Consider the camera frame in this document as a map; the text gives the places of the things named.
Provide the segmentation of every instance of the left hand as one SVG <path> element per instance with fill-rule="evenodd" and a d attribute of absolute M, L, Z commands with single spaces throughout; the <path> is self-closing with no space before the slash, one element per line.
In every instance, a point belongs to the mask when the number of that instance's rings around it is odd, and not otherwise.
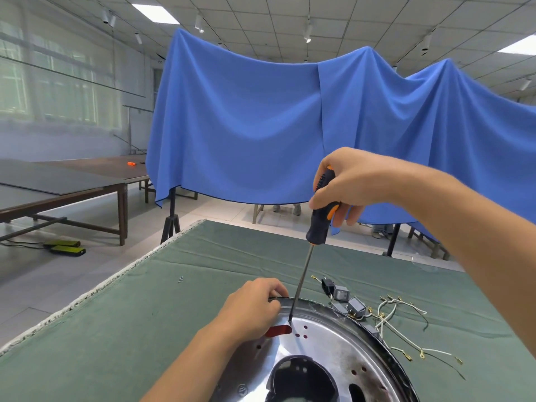
<path fill-rule="evenodd" d="M 278 316 L 281 304 L 278 300 L 268 301 L 276 295 L 288 297 L 288 290 L 279 279 L 258 277 L 247 281 L 227 297 L 214 323 L 224 327 L 223 330 L 230 330 L 237 345 L 256 340 L 268 331 Z"/>

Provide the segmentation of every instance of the orange and black screwdriver handle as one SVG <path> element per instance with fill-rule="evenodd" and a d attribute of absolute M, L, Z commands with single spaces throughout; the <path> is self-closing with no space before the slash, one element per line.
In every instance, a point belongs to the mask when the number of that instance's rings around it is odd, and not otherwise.
<path fill-rule="evenodd" d="M 315 192 L 320 188 L 326 187 L 333 179 L 335 179 L 335 171 L 328 168 L 318 181 Z M 321 209 L 312 211 L 311 227 L 305 235 L 307 241 L 313 245 L 325 244 L 331 219 L 333 218 L 335 211 L 339 208 L 339 205 L 339 202 L 331 202 Z"/>

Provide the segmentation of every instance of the red hole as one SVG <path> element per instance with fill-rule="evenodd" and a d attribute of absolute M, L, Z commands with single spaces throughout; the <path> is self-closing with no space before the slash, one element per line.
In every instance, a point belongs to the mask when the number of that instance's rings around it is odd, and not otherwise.
<path fill-rule="evenodd" d="M 291 334 L 291 332 L 292 327 L 290 327 L 288 324 L 281 324 L 280 326 L 270 327 L 264 336 L 275 337 L 280 336 L 282 334 Z"/>

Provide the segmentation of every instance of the green tablecloth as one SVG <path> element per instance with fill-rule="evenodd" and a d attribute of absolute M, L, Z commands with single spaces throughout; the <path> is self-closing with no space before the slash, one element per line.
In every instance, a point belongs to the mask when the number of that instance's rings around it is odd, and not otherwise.
<path fill-rule="evenodd" d="M 0 357 L 0 400 L 136 401 L 245 281 L 277 277 L 293 292 L 307 249 L 206 221 Z M 385 330 L 413 357 L 398 355 L 423 402 L 536 400 L 536 360 L 466 274 L 329 245 L 315 249 L 310 272 L 373 307 L 390 294 L 428 311 L 426 331 L 404 308 L 392 323 L 421 347 L 461 358 L 443 360 L 465 379 Z M 307 278 L 302 297 L 326 302 L 321 291 Z"/>

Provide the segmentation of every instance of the orange object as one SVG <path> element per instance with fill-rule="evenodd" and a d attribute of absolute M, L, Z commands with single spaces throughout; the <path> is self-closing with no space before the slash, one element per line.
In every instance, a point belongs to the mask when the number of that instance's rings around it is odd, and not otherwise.
<path fill-rule="evenodd" d="M 338 208 L 339 208 L 339 205 L 333 206 L 333 208 L 330 210 L 329 214 L 327 215 L 328 220 L 331 220 L 333 218 L 333 215 L 335 214 Z"/>

